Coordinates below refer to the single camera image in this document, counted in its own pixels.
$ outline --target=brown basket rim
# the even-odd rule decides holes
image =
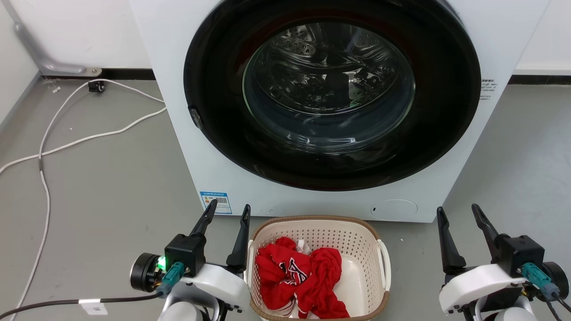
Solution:
[[[272,219],[265,221],[262,225],[260,225],[256,229],[254,234],[252,234],[252,240],[256,239],[256,236],[260,233],[260,231],[262,229],[264,229],[265,227],[267,227],[271,224],[281,223],[281,222],[289,222],[289,221],[295,221],[295,220],[338,220],[338,221],[342,221],[342,222],[356,223],[356,224],[359,224],[359,225],[366,227],[367,230],[369,230],[369,232],[371,232],[371,234],[373,234],[373,236],[375,237],[376,240],[380,239],[379,235],[377,234],[377,231],[375,231],[375,229],[369,223],[367,223],[366,221],[364,221],[362,219],[352,218],[352,217],[348,217],[348,216],[336,216],[336,215],[298,215],[298,216],[284,216],[284,217],[272,218]]]
[[[367,230],[369,230],[369,232],[371,232],[371,234],[373,234],[373,236],[375,237],[376,240],[380,239],[377,231],[375,231],[375,229],[369,223],[365,222],[362,219],[352,218],[352,217],[348,217],[348,216],[336,216],[336,215],[298,215],[298,216],[277,217],[277,218],[272,218],[272,219],[265,221],[262,225],[260,225],[256,229],[254,234],[252,234],[252,240],[256,239],[256,236],[260,233],[260,231],[263,228],[265,228],[271,224],[281,223],[281,222],[290,222],[290,221],[296,221],[296,220],[338,220],[338,221],[343,221],[343,222],[356,223],[356,224],[360,224],[360,225],[366,227]],[[375,309],[373,312],[371,312],[367,315],[354,316],[351,318],[343,318],[343,319],[329,319],[329,320],[331,320],[331,321],[366,321],[366,320],[371,320],[374,317],[378,316],[387,307],[390,295],[391,295],[390,291],[385,291],[385,293],[383,294],[383,299],[381,301],[381,304],[378,306],[377,309]],[[262,311],[262,308],[260,308],[256,304],[256,302],[254,302],[254,299],[252,299],[252,298],[250,298],[250,307],[260,317],[262,317],[266,320],[269,320],[269,321],[304,321],[304,320],[306,320],[306,319],[289,318],[289,317],[285,317],[285,316],[276,316],[276,315],[267,314],[264,311]]]

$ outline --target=cable label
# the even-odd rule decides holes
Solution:
[[[107,315],[107,309],[101,299],[81,299],[79,304],[89,315]]]

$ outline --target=white cable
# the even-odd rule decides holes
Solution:
[[[109,136],[109,135],[120,134],[120,133],[122,133],[122,132],[124,132],[124,131],[130,129],[131,127],[137,125],[138,123],[142,122],[143,120],[145,120],[145,119],[147,119],[147,118],[151,118],[151,117],[153,117],[153,116],[156,116],[156,115],[158,115],[158,114],[164,112],[165,110],[167,110],[166,107],[163,108],[163,109],[161,109],[161,110],[159,110],[159,111],[157,111],[157,112],[155,112],[155,113],[152,113],[152,114],[148,114],[148,115],[146,115],[146,116],[143,116],[143,117],[137,119],[136,121],[134,121],[134,122],[131,123],[129,126],[123,128],[123,129],[116,130],[116,131],[110,131],[110,132],[108,132],[108,133],[103,133],[103,134],[92,135],[92,136],[89,136],[89,137],[85,137],[85,138],[79,139],[79,140],[77,140],[77,141],[75,141],[75,142],[71,142],[71,143],[69,143],[69,144],[67,144],[67,145],[59,146],[59,147],[56,148],[56,149],[52,149],[52,150],[49,150],[49,151],[45,151],[45,152],[42,153],[42,156],[50,155],[50,154],[52,154],[52,153],[55,153],[55,152],[57,152],[57,151],[61,151],[62,149],[66,149],[66,148],[71,147],[71,146],[73,146],[73,145],[77,145],[77,144],[79,144],[79,143],[83,143],[83,142],[85,142],[85,141],[89,141],[90,139],[94,139],[94,138],[98,138],[98,137],[103,137],[103,136]],[[12,165],[15,165],[15,164],[18,164],[18,163],[21,163],[21,162],[24,162],[24,161],[29,161],[30,159],[38,158],[38,156],[39,156],[38,154],[35,154],[35,155],[32,155],[32,156],[20,158],[20,159],[17,159],[17,160],[15,160],[15,161],[13,161],[13,162],[10,162],[10,163],[8,163],[8,164],[6,164],[6,165],[4,165],[4,166],[2,166],[2,167],[0,168],[0,174],[2,174],[3,171],[5,171],[8,167],[10,167],[10,166],[12,166]]]
[[[90,140],[90,139],[94,139],[94,138],[97,138],[97,137],[103,137],[103,136],[109,136],[109,135],[114,135],[114,134],[122,133],[122,132],[124,132],[124,131],[130,129],[131,127],[137,125],[137,124],[140,123],[141,121],[143,121],[143,120],[145,120],[145,119],[147,119],[147,118],[151,118],[151,117],[153,117],[153,116],[156,116],[156,115],[158,115],[158,114],[164,112],[165,110],[167,110],[167,108],[165,107],[165,108],[163,108],[163,109],[161,109],[161,110],[159,110],[159,111],[157,111],[157,112],[155,112],[155,113],[152,113],[152,114],[148,114],[148,115],[146,115],[146,116],[143,116],[143,117],[137,119],[136,121],[134,121],[133,123],[131,123],[130,125],[128,125],[127,127],[121,129],[121,130],[110,131],[110,132],[108,132],[108,133],[97,134],[97,135],[92,135],[92,136],[89,136],[89,137],[85,137],[85,138],[82,138],[82,139],[80,139],[80,140],[78,140],[78,141],[71,142],[71,143],[69,143],[69,144],[67,144],[67,145],[63,145],[63,146],[60,146],[60,147],[58,147],[58,148],[56,148],[56,149],[52,149],[52,150],[50,150],[50,151],[47,151],[47,152],[44,152],[44,153],[43,153],[43,152],[42,152],[42,150],[43,150],[43,145],[44,145],[44,143],[45,143],[45,141],[46,141],[46,138],[47,138],[48,133],[50,132],[51,126],[53,125],[53,123],[54,123],[56,117],[59,115],[59,112],[62,111],[63,107],[64,107],[64,106],[66,105],[66,103],[70,100],[70,98],[71,98],[73,95],[75,95],[75,93],[77,93],[81,88],[87,86],[87,84],[89,84],[90,82],[96,82],[96,81],[106,81],[106,82],[114,83],[114,84],[116,84],[116,85],[119,85],[119,86],[125,87],[125,88],[127,88],[127,89],[136,91],[137,93],[140,93],[140,94],[142,94],[142,95],[144,95],[144,96],[146,96],[146,97],[149,97],[149,98],[151,98],[151,99],[154,99],[154,100],[156,100],[156,101],[158,101],[158,102],[164,103],[164,101],[161,100],[161,99],[159,99],[159,98],[156,98],[156,97],[153,97],[153,96],[151,96],[151,95],[145,94],[145,93],[143,93],[143,92],[140,91],[140,90],[137,90],[137,89],[135,89],[135,88],[132,88],[132,87],[123,85],[122,83],[114,82],[114,81],[111,81],[111,80],[108,80],[108,79],[94,79],[94,80],[88,81],[88,82],[84,83],[83,85],[79,86],[73,93],[71,93],[71,95],[70,95],[69,97],[67,97],[67,99],[63,102],[62,106],[61,106],[61,107],[58,109],[58,111],[55,113],[54,117],[51,119],[51,122],[50,122],[50,124],[48,125],[48,127],[47,127],[47,129],[46,129],[46,132],[45,132],[44,135],[43,135],[42,142],[40,143],[40,147],[39,147],[39,153],[38,153],[37,155],[33,155],[33,156],[28,156],[28,157],[24,157],[24,158],[21,158],[21,159],[17,159],[17,160],[15,160],[15,161],[13,161],[13,162],[10,162],[10,163],[8,163],[8,164],[2,166],[2,168],[0,168],[0,174],[1,174],[5,169],[7,169],[8,167],[10,167],[10,166],[12,166],[12,165],[14,165],[14,164],[17,164],[17,163],[20,163],[20,162],[23,162],[23,161],[27,161],[27,160],[29,160],[29,159],[34,159],[34,158],[37,157],[37,158],[38,158],[38,162],[39,162],[39,168],[40,168],[39,174],[40,174],[40,177],[41,177],[41,179],[42,179],[43,188],[46,190],[47,213],[46,213],[46,225],[45,225],[44,231],[43,231],[42,242],[40,243],[39,250],[38,250],[38,255],[36,256],[36,260],[35,260],[35,262],[34,262],[34,266],[32,267],[32,272],[31,272],[31,274],[30,274],[30,277],[28,278],[28,282],[26,283],[26,287],[24,288],[24,292],[22,293],[22,297],[20,298],[20,301],[18,302],[18,305],[16,306],[16,308],[20,308],[20,307],[22,306],[22,303],[24,302],[24,299],[26,298],[26,295],[27,295],[27,293],[28,293],[28,290],[30,289],[30,285],[31,285],[31,283],[32,283],[32,280],[34,279],[34,275],[35,275],[36,269],[38,268],[39,259],[40,259],[40,257],[42,256],[43,246],[46,244],[47,230],[48,230],[49,225],[50,225],[50,192],[49,192],[49,190],[48,190],[48,188],[47,188],[46,178],[44,177],[44,174],[43,174],[42,156],[48,155],[48,154],[51,154],[51,153],[55,153],[56,151],[59,151],[59,150],[62,150],[62,149],[66,149],[66,148],[68,148],[68,147],[70,147],[70,146],[79,144],[79,143],[81,143],[81,142],[88,141],[88,140]],[[14,319],[16,318],[16,315],[17,315],[17,314],[13,314],[12,317],[10,318],[10,321],[14,321]]]

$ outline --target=cable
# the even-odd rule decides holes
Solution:
[[[153,116],[155,116],[155,115],[158,115],[158,114],[160,114],[160,113],[162,113],[162,112],[164,112],[164,111],[166,110],[166,107],[165,107],[165,108],[163,108],[163,109],[161,109],[161,110],[159,110],[159,111],[157,111],[157,112],[155,112],[155,113],[148,114],[148,115],[146,115],[146,116],[144,116],[144,117],[141,117],[141,118],[137,119],[135,122],[133,122],[132,124],[128,125],[127,127],[123,128],[123,129],[121,129],[121,130],[110,131],[110,132],[108,132],[108,133],[103,133],[103,134],[98,134],[98,135],[93,135],[93,136],[85,137],[85,138],[82,138],[82,139],[80,139],[80,140],[78,140],[78,141],[69,143],[69,144],[64,145],[64,146],[60,146],[60,147],[58,147],[58,148],[56,148],[56,149],[53,149],[53,150],[50,150],[50,151],[47,151],[47,152],[43,153],[43,152],[42,152],[42,151],[43,151],[43,145],[44,145],[44,143],[45,143],[45,141],[46,141],[47,135],[48,135],[48,133],[50,132],[50,129],[51,129],[51,127],[52,127],[52,125],[53,125],[55,119],[57,118],[57,116],[59,115],[59,113],[62,111],[63,107],[67,104],[67,102],[71,99],[71,97],[73,97],[73,95],[75,95],[75,93],[77,93],[81,88],[87,86],[90,82],[96,82],[96,81],[106,81],[106,82],[114,83],[114,84],[119,85],[119,86],[121,86],[121,87],[130,89],[130,90],[135,91],[135,92],[137,92],[137,93],[140,93],[140,94],[144,95],[145,97],[149,97],[149,98],[154,99],[154,100],[156,100],[156,101],[158,101],[158,102],[164,103],[164,101],[161,100],[161,99],[159,99],[159,98],[156,98],[156,97],[153,97],[153,96],[151,96],[151,95],[145,94],[145,93],[143,93],[142,91],[140,91],[140,90],[138,90],[138,89],[135,89],[135,88],[132,88],[132,87],[123,85],[122,83],[118,83],[118,82],[111,81],[111,80],[108,80],[108,79],[93,79],[93,80],[90,80],[90,81],[88,81],[88,82],[82,84],[81,86],[79,86],[76,90],[74,90],[74,92],[71,93],[71,95],[69,95],[69,97],[67,97],[67,99],[66,99],[66,100],[63,102],[63,104],[61,105],[61,107],[60,107],[60,108],[58,109],[58,111],[55,113],[54,117],[51,119],[51,122],[50,122],[50,124],[48,125],[48,127],[47,127],[47,129],[46,129],[46,132],[45,132],[44,135],[43,135],[42,142],[40,143],[40,147],[39,147],[39,153],[38,153],[37,155],[33,155],[33,156],[29,156],[29,157],[24,157],[24,158],[21,158],[21,159],[17,159],[17,160],[15,160],[15,161],[13,161],[13,162],[10,162],[10,163],[4,165],[2,168],[0,168],[0,174],[1,174],[6,168],[8,168],[8,167],[10,167],[10,166],[12,166],[12,165],[14,165],[14,164],[17,164],[17,163],[20,163],[20,162],[23,162],[23,161],[27,161],[27,160],[29,160],[29,159],[38,158],[40,178],[41,178],[41,180],[42,180],[43,188],[46,190],[47,210],[46,210],[46,224],[45,224],[44,231],[43,231],[43,237],[42,237],[42,241],[41,241],[40,246],[39,246],[38,254],[37,254],[36,259],[35,259],[35,261],[34,261],[34,265],[32,266],[32,272],[30,273],[30,277],[28,278],[28,281],[27,281],[27,283],[26,283],[26,287],[24,288],[24,292],[22,293],[22,296],[20,297],[20,301],[19,301],[18,304],[16,305],[16,308],[17,308],[17,309],[22,306],[22,303],[24,302],[24,299],[26,298],[26,295],[27,295],[27,293],[28,293],[28,290],[30,289],[31,282],[32,282],[32,280],[34,279],[34,275],[35,275],[36,269],[38,268],[39,259],[40,259],[40,257],[42,256],[43,247],[44,247],[44,245],[46,244],[47,232],[48,232],[49,224],[50,224],[50,208],[51,208],[51,207],[50,207],[50,205],[51,205],[51,204],[50,204],[50,192],[49,192],[49,189],[47,188],[46,178],[44,177],[44,174],[43,174],[42,156],[48,155],[48,154],[51,154],[51,153],[55,153],[56,151],[59,151],[59,150],[62,150],[62,149],[66,149],[66,148],[71,147],[71,146],[73,146],[73,145],[75,145],[75,144],[78,144],[78,143],[81,143],[81,142],[85,142],[85,141],[88,141],[88,140],[93,139],[93,138],[103,137],[103,136],[108,136],[108,135],[114,135],[114,134],[122,133],[122,132],[124,132],[124,131],[130,129],[132,126],[135,126],[135,125],[138,124],[139,122],[141,122],[141,121],[143,121],[143,120],[145,120],[145,119],[147,119],[147,118],[153,117]],[[14,319],[16,318],[16,313],[18,313],[18,312],[17,312],[17,311],[14,312],[14,315],[12,315],[12,317],[10,318],[10,321],[14,321]]]
[[[552,293],[551,295],[553,295],[553,297],[555,298],[555,300],[557,300],[559,303],[561,303],[561,305],[567,309],[567,311],[571,312],[571,307],[567,304],[567,302],[563,301],[563,299],[561,299],[561,297],[559,296],[559,294],[557,293]]]
[[[206,307],[202,307],[202,309],[203,309],[204,311],[202,311],[202,310],[200,310],[200,309],[198,309],[198,310],[199,310],[200,312],[204,312],[204,314],[206,314],[206,319],[207,319],[207,320],[210,320],[210,313],[208,313],[208,309],[207,309]]]
[[[79,140],[77,140],[77,141],[75,141],[75,142],[71,142],[71,143],[69,143],[69,144],[66,144],[66,145],[63,145],[63,146],[59,146],[59,147],[56,148],[56,149],[52,149],[52,150],[49,150],[49,151],[45,151],[45,152],[42,153],[42,156],[50,155],[50,154],[52,154],[52,153],[55,153],[55,152],[57,152],[57,151],[61,151],[61,150],[63,150],[63,149],[66,149],[66,148],[68,148],[68,147],[71,147],[71,146],[73,146],[73,145],[77,145],[77,144],[79,144],[79,143],[83,143],[83,142],[85,142],[85,141],[89,141],[90,139],[94,139],[94,138],[99,138],[99,137],[103,137],[103,136],[109,136],[109,135],[115,135],[115,134],[123,133],[123,132],[127,131],[128,129],[130,129],[131,127],[133,127],[133,126],[137,125],[138,123],[142,122],[143,120],[145,120],[145,119],[147,119],[147,118],[151,118],[151,117],[153,117],[153,116],[156,116],[156,115],[158,115],[158,114],[164,112],[165,110],[167,110],[166,107],[163,108],[163,109],[161,109],[161,110],[159,110],[159,111],[157,111],[157,112],[155,112],[155,113],[152,113],[152,114],[148,114],[148,115],[146,115],[146,116],[143,116],[143,117],[137,119],[136,121],[134,121],[133,123],[131,123],[129,126],[123,128],[123,129],[121,129],[121,130],[110,131],[110,132],[108,132],[108,133],[92,135],[92,136],[89,136],[89,137],[85,137],[85,138],[79,139]],[[1,174],[3,171],[5,171],[8,167],[10,167],[10,166],[12,166],[12,165],[16,165],[16,164],[21,163],[21,162],[24,162],[24,161],[29,161],[29,160],[34,159],[34,158],[38,158],[38,154],[35,154],[35,155],[32,155],[32,156],[28,156],[28,157],[24,157],[24,158],[20,158],[20,159],[17,159],[17,160],[15,160],[15,161],[13,161],[13,162],[10,162],[10,163],[8,163],[8,164],[6,164],[6,165],[4,165],[4,166],[2,166],[2,167],[0,168],[0,174]]]
[[[551,302],[549,300],[546,300],[545,303],[547,303],[547,307],[549,308],[549,311],[551,311],[551,313],[555,317],[555,320],[561,321],[561,319],[557,315],[557,312],[555,312],[555,309],[553,308],[553,305],[551,304]]]
[[[131,298],[108,298],[108,299],[101,299],[100,302],[101,303],[114,303],[114,302],[136,302],[136,301],[143,301],[143,300],[150,300],[150,299],[155,299],[160,297],[161,295],[163,295],[162,292],[157,292],[153,295],[147,295],[147,296],[135,296],[135,297],[131,297]],[[40,303],[34,303],[34,304],[30,304],[28,306],[23,306],[23,307],[18,307],[16,309],[10,310],[6,313],[3,313],[0,315],[0,320],[2,320],[3,318],[9,316],[9,315],[16,315],[16,313],[18,312],[22,312],[22,311],[26,311],[26,310],[32,310],[35,308],[41,308],[41,307],[48,307],[48,306],[62,306],[65,304],[79,304],[79,299],[75,299],[75,300],[56,300],[56,301],[45,301],[45,302],[40,302]]]

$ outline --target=basket handle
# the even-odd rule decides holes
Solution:
[[[377,254],[379,256],[379,265],[383,267],[381,270],[381,281],[385,287],[385,291],[391,289],[391,259],[389,258],[389,251],[385,246],[385,243],[381,240],[377,240],[379,244],[377,248]]]
[[[254,271],[254,252],[252,251],[252,243],[254,240],[248,241],[248,265],[244,271],[243,279],[249,288],[252,288],[252,274]]]

